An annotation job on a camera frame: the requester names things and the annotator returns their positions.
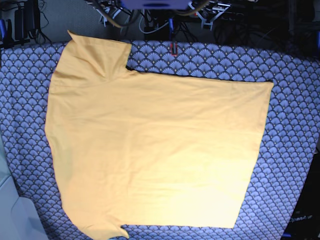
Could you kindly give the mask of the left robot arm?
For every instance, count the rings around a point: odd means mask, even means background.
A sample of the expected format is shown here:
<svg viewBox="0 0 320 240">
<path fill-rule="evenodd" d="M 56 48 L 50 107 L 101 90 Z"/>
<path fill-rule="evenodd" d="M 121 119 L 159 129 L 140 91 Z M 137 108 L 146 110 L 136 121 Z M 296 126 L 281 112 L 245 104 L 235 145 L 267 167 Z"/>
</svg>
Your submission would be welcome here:
<svg viewBox="0 0 320 240">
<path fill-rule="evenodd" d="M 218 20 L 239 22 L 245 18 L 245 7 L 233 0 L 210 0 L 206 6 L 188 17 L 200 23 L 202 29 L 212 31 Z"/>
</svg>

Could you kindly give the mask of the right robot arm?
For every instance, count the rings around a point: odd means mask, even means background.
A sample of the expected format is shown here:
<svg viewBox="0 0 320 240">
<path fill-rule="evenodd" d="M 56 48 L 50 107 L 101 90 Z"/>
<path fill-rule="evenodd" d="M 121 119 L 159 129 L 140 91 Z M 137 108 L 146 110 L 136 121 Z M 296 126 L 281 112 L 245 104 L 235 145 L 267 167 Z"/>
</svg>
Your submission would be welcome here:
<svg viewBox="0 0 320 240">
<path fill-rule="evenodd" d="M 103 24 L 113 25 L 119 29 L 132 25 L 139 17 L 139 10 L 129 10 L 120 0 L 85 0 L 89 6 L 93 7 L 103 20 Z M 117 21 L 119 14 L 125 14 L 127 19 L 124 22 Z"/>
</svg>

